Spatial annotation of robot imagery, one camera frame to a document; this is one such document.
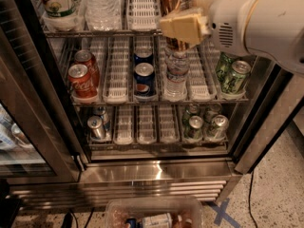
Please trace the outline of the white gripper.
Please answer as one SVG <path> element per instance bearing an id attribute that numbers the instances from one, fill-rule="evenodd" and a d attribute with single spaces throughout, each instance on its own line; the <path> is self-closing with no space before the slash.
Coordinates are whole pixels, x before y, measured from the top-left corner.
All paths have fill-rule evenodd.
<path id="1" fill-rule="evenodd" d="M 212 32 L 211 40 L 218 50 L 237 56 L 248 55 L 245 30 L 256 3 L 257 0 L 196 0 L 197 8 L 163 16 L 159 22 L 161 33 L 195 46 Z"/>

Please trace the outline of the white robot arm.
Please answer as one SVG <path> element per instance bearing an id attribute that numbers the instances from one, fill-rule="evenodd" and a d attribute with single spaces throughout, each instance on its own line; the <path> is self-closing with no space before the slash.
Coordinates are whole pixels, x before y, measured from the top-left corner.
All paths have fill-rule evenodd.
<path id="1" fill-rule="evenodd" d="M 197 0 L 163 16 L 160 29 L 190 45 L 209 38 L 222 52 L 264 57 L 304 75 L 304 0 Z"/>

